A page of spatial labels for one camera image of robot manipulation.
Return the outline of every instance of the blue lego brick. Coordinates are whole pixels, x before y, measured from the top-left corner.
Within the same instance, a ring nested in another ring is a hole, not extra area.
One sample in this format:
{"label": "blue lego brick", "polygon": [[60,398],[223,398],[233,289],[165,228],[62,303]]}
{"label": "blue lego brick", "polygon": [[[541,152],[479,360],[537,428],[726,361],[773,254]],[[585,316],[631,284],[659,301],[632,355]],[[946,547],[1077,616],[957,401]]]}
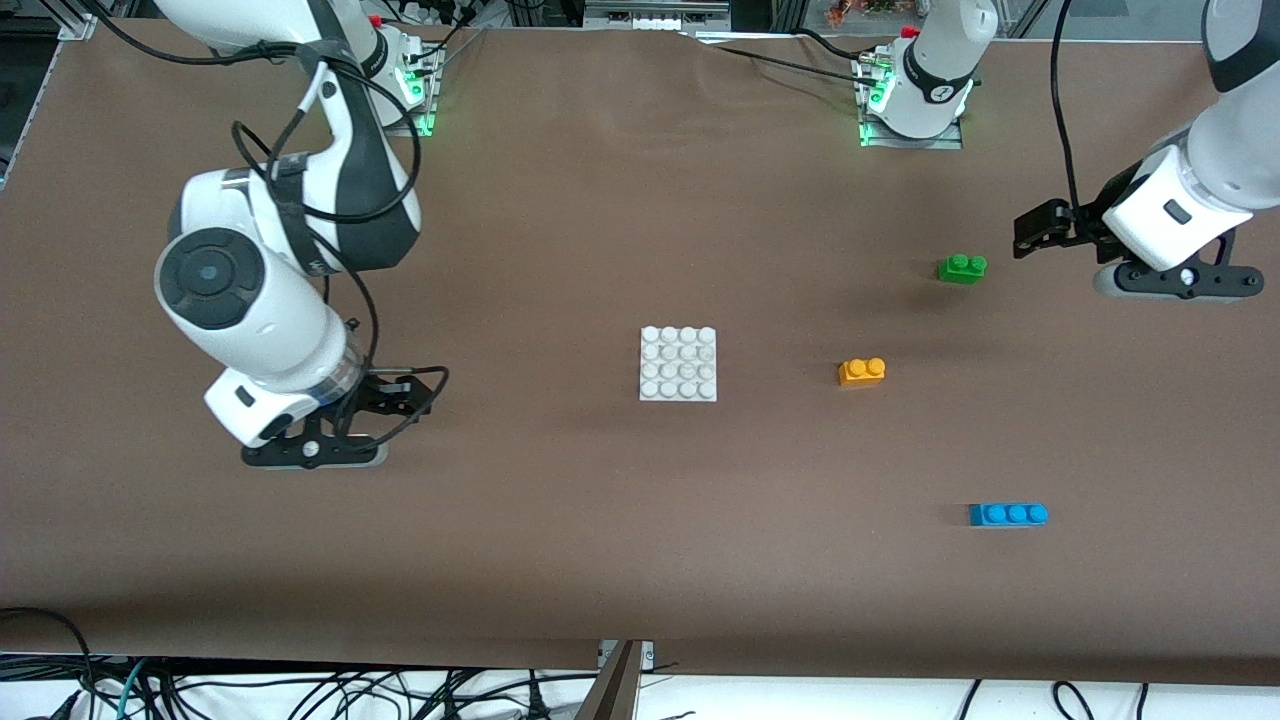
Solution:
{"label": "blue lego brick", "polygon": [[1048,507],[1038,502],[983,502],[969,506],[974,528],[1032,528],[1048,523]]}

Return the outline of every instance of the white floor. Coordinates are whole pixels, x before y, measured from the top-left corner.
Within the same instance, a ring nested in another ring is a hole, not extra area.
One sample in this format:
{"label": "white floor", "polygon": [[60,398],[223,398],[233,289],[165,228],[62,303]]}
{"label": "white floor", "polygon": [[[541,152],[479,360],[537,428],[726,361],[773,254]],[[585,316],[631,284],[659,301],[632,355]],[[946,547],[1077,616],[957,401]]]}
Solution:
{"label": "white floor", "polygon": [[[548,671],[545,675],[554,675]],[[276,676],[241,675],[219,680],[261,682]],[[430,692],[444,679],[443,673],[404,675],[415,692]],[[526,679],[525,671],[494,670],[476,678],[458,694],[474,694],[504,683]],[[652,675],[643,682],[636,720],[664,720],[689,711],[690,720],[955,720],[968,680],[877,680],[877,679],[794,679],[794,678],[707,678]],[[984,680],[969,710],[969,720],[1056,720],[1048,682]],[[186,694],[212,720],[285,720],[293,706],[312,685],[273,688],[197,688]],[[543,697],[557,707],[581,701],[589,680],[544,683]],[[1093,710],[1094,720],[1134,717],[1138,685],[1125,683],[1078,683]],[[0,683],[0,720],[27,720],[51,714],[73,691],[72,682]],[[527,693],[512,691],[516,700]],[[99,717],[111,720],[99,703]],[[312,719],[333,717],[337,702],[330,702]],[[407,719],[411,712],[404,711]],[[511,717],[515,703],[475,705],[462,716],[468,720]],[[1076,720],[1084,712],[1068,702]],[[74,720],[86,717],[82,698]],[[436,711],[433,717],[439,717]],[[397,710],[388,702],[364,698],[351,710],[352,720],[396,720]],[[1152,685],[1146,720],[1276,720],[1280,719],[1280,688],[1222,685]]]}

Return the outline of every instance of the yellow lego brick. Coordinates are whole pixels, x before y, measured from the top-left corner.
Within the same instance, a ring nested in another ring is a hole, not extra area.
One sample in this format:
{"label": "yellow lego brick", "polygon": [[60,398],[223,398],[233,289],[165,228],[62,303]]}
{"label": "yellow lego brick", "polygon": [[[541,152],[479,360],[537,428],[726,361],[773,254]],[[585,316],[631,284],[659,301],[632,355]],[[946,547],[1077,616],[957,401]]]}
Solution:
{"label": "yellow lego brick", "polygon": [[867,387],[877,384],[884,379],[884,361],[879,357],[872,357],[870,360],[854,357],[847,363],[840,364],[836,379],[838,379],[840,384],[844,387]]}

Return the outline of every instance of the black bracket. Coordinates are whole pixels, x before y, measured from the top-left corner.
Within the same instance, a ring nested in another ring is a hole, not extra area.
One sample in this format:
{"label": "black bracket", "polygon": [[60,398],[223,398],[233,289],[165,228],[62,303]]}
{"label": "black bracket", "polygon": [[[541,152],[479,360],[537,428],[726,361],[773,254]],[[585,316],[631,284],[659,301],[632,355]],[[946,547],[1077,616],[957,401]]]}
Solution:
{"label": "black bracket", "polygon": [[1107,181],[1098,197],[1082,205],[1079,217],[1065,200],[1050,200],[1014,220],[1014,259],[1046,247],[1075,247],[1093,245],[1100,265],[1120,260],[1115,270],[1115,286],[1121,292],[1161,296],[1181,300],[1252,297],[1262,292],[1265,281],[1257,268],[1231,265],[1235,229],[1216,240],[1217,256],[1206,263],[1192,255],[1183,264],[1167,270],[1155,270],[1133,254],[1102,222],[1102,214],[1142,184],[1134,181],[1138,163]]}
{"label": "black bracket", "polygon": [[[435,389],[411,374],[393,380],[366,375],[356,389],[355,413],[406,418],[415,414],[429,415],[436,395]],[[261,447],[241,448],[241,460],[253,468],[303,470],[325,465],[367,466],[381,462],[387,457],[385,445],[370,447],[372,438],[367,436],[325,432],[325,423],[330,428],[337,427],[335,413],[340,406],[339,401],[311,413],[302,423],[302,432],[296,436],[282,433]]]}

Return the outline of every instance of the teal cable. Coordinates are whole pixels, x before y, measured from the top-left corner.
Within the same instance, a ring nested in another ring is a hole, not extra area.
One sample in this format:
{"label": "teal cable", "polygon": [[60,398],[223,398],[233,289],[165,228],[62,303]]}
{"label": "teal cable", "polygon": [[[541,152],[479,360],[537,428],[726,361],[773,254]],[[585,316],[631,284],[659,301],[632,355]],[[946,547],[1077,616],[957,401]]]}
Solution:
{"label": "teal cable", "polygon": [[124,687],[120,688],[120,705],[115,706],[115,720],[124,720],[125,712],[124,706],[129,702],[129,693],[133,691],[133,683],[138,680],[138,673],[142,671],[142,666],[147,664],[147,659],[143,657],[129,670],[129,676],[124,679]]}

